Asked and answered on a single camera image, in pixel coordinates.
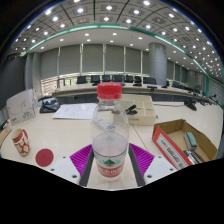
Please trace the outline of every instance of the red cup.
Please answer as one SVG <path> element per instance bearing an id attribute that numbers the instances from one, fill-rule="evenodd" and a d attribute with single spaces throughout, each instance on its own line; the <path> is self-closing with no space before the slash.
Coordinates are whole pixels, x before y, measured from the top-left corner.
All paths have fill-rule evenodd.
<path id="1" fill-rule="evenodd" d="M 24 129 L 16 129 L 12 135 L 13 143 L 21 156 L 26 156 L 30 152 L 28 135 Z"/>

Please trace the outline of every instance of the document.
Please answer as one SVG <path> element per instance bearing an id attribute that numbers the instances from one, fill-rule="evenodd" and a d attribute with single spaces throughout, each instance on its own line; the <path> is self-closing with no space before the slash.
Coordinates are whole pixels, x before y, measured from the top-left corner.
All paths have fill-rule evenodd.
<path id="1" fill-rule="evenodd" d="M 91 120 L 97 104 L 63 104 L 53 118 Z"/>

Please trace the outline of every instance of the red lid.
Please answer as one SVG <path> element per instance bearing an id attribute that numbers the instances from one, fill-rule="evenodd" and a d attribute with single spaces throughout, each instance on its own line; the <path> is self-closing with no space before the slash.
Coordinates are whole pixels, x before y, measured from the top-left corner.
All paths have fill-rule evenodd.
<path id="1" fill-rule="evenodd" d="M 54 155 L 50 149 L 41 149 L 36 154 L 36 162 L 39 166 L 48 166 L 53 161 Z"/>
<path id="2" fill-rule="evenodd" d="M 121 98 L 122 85 L 116 82 L 103 82 L 97 85 L 99 99 L 116 100 Z"/>

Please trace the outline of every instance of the small box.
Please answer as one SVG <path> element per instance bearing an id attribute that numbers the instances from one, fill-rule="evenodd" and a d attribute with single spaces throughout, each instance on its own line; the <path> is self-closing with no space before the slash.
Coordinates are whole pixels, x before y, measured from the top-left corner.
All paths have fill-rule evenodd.
<path id="1" fill-rule="evenodd" d="M 185 132 L 184 138 L 187 143 L 188 150 L 195 150 L 197 148 L 197 142 L 191 132 Z"/>
<path id="2" fill-rule="evenodd" d="M 127 110 L 132 105 L 136 105 L 135 115 L 127 115 L 129 124 L 132 125 L 154 125 L 156 114 L 151 96 L 122 94 L 121 105 Z"/>
<path id="3" fill-rule="evenodd" d="M 180 170 L 193 165 L 183 152 L 185 150 L 188 151 L 184 137 L 186 132 L 193 134 L 197 142 L 195 151 L 205 162 L 216 159 L 218 150 L 215 145 L 206 135 L 192 127 L 183 119 L 155 124 L 152 140 L 166 159 Z"/>
<path id="4" fill-rule="evenodd" d="M 36 116 L 37 99 L 33 89 L 24 90 L 6 101 L 11 125 Z"/>

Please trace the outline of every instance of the water bottle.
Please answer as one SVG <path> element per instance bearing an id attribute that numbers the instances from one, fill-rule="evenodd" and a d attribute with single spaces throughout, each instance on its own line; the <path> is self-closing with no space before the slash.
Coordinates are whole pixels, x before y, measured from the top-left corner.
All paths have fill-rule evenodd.
<path id="1" fill-rule="evenodd" d="M 122 86 L 100 83 L 97 94 L 99 103 L 91 123 L 93 152 L 100 176 L 114 181 L 122 174 L 129 139 L 128 118 L 120 104 Z"/>

